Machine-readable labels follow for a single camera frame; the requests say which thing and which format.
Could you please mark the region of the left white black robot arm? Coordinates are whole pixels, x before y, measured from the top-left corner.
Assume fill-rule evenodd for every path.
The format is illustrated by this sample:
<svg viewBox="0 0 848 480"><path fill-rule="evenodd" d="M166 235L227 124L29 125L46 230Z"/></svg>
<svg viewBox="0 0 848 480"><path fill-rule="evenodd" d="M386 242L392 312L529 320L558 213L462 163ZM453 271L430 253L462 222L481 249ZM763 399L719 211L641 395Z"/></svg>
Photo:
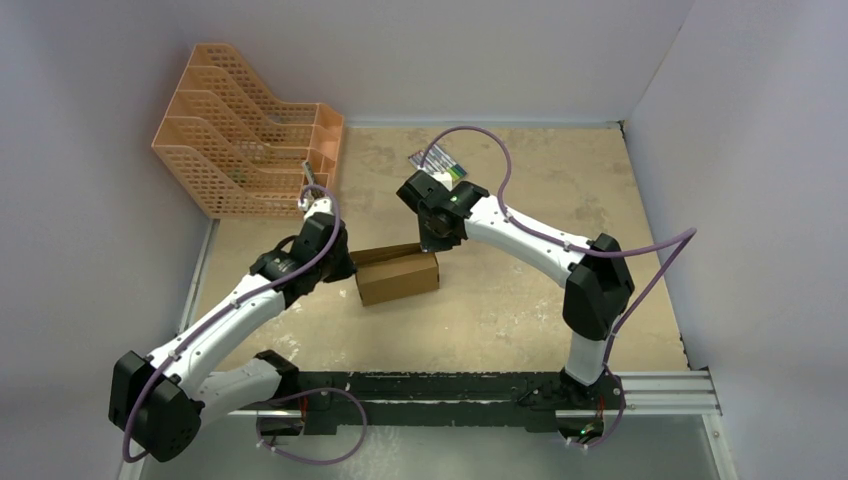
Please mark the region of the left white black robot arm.
<svg viewBox="0 0 848 480"><path fill-rule="evenodd" d="M241 367L217 365L266 322L282 315L321 283L352 277L356 267L339 214L312 209L298 234L261 254L216 307L146 355L128 351L114 364L108 418L122 433L126 463L148 456L167 462L200 430L242 407L303 409L331 387L303 389L300 371L272 350Z"/></svg>

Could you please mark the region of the brown cardboard box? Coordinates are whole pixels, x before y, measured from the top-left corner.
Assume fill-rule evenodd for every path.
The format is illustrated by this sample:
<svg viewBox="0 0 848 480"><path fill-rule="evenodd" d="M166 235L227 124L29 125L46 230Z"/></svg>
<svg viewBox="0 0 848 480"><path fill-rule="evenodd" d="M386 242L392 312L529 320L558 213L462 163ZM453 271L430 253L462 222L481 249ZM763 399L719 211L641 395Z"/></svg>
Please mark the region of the brown cardboard box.
<svg viewBox="0 0 848 480"><path fill-rule="evenodd" d="M363 306L439 289L436 254L424 251L418 243L354 251L350 256L357 268L355 281Z"/></svg>

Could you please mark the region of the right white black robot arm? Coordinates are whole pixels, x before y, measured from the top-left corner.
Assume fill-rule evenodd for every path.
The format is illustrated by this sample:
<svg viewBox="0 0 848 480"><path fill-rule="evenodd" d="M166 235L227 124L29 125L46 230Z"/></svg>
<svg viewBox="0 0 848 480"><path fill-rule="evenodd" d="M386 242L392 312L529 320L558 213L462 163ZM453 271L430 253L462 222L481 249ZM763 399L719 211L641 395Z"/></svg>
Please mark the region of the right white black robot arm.
<svg viewBox="0 0 848 480"><path fill-rule="evenodd" d="M423 171L409 177L397 195L417 217L423 250L442 252L465 240L482 242L562 288L562 317L572 337L561 392L576 407L596 399L612 330L635 290L617 240L557 230L506 206L483 187L462 181L447 188Z"/></svg>

